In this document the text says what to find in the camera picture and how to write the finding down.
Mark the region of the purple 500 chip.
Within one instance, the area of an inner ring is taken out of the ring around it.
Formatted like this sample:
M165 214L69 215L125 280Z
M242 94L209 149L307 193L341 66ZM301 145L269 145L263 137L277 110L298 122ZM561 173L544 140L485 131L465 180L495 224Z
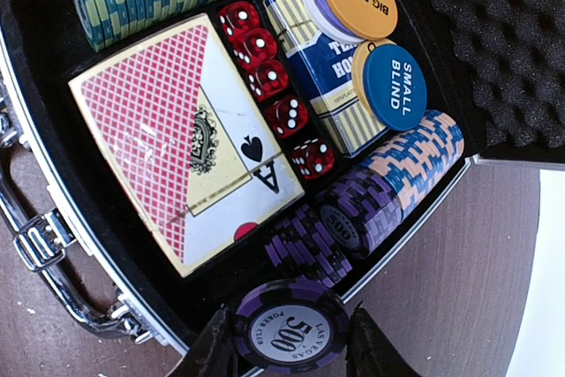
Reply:
M233 343L254 366L274 373L310 372L343 351L350 330L343 302L323 283L274 280L249 291L233 315Z

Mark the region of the blue gold card deck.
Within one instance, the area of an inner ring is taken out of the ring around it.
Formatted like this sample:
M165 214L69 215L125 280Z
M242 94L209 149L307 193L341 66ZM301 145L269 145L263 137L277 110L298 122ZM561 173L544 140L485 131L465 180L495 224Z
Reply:
M356 47L327 37L306 13L302 0L263 0L275 35L339 151L354 157L386 127L362 105L351 79Z

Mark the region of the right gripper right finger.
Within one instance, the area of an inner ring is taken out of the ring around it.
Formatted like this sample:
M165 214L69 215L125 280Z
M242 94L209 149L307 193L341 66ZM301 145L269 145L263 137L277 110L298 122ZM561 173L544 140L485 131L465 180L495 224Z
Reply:
M346 375L419 377L361 305L356 306L350 317Z

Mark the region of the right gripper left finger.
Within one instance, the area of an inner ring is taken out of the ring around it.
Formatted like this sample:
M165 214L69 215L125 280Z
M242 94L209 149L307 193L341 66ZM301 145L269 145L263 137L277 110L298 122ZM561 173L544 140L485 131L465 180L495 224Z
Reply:
M197 340L168 377L237 376L238 359L232 342L231 311L225 305L215 312Z

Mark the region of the white dealer button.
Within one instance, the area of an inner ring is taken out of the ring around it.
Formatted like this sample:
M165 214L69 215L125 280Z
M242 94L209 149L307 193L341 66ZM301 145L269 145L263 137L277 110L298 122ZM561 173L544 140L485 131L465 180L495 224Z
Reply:
M344 44L359 44L363 38L347 29L329 7L328 0L302 0L311 21L327 37Z

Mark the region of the blue small blind button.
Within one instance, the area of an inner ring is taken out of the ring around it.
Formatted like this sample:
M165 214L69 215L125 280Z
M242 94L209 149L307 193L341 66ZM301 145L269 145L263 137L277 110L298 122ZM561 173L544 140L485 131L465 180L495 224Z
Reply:
M366 99L387 128L416 127L427 106L427 85L415 57L405 48L383 44L369 53L363 69Z

